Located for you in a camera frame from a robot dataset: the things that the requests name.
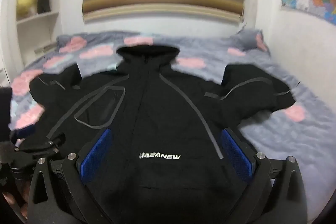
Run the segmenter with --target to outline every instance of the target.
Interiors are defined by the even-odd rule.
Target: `bookshelf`
[[[16,17],[17,41],[23,66],[27,66],[55,47],[62,34],[60,0],[50,0],[50,11]]]

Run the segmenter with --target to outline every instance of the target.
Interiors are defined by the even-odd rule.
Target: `yellow ball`
[[[20,17],[28,15],[32,10],[36,9],[36,0],[17,0],[16,12]]]

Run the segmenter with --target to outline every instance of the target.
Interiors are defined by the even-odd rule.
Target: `hood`
[[[137,45],[117,49],[117,54],[124,58],[123,63],[131,65],[147,64],[151,67],[169,64],[179,52],[178,48],[162,45]]]

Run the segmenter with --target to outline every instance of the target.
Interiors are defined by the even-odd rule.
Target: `purple bed sheet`
[[[41,73],[59,73],[77,63],[83,77],[113,70],[121,61],[116,49],[137,44],[163,44],[180,48],[175,70],[220,83],[229,63],[254,63],[285,81],[297,102],[274,113],[259,112],[240,125],[243,135],[267,157],[297,158],[308,201],[308,219],[314,220],[336,189],[336,117],[293,75],[275,64],[258,30],[243,30],[229,38],[166,37],[135,32],[62,35],[57,48],[30,64],[14,79],[10,128],[23,128],[38,120],[43,107],[29,93],[29,81]]]

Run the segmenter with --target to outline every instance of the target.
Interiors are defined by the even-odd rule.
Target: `black jacket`
[[[290,107],[286,84],[254,65],[228,65],[221,85],[172,70],[179,50],[122,47],[115,71],[82,79],[77,65],[31,84],[46,108],[22,146],[65,135],[65,157],[101,128],[113,141],[93,196],[115,223],[221,223],[246,184],[220,133],[260,110]]]

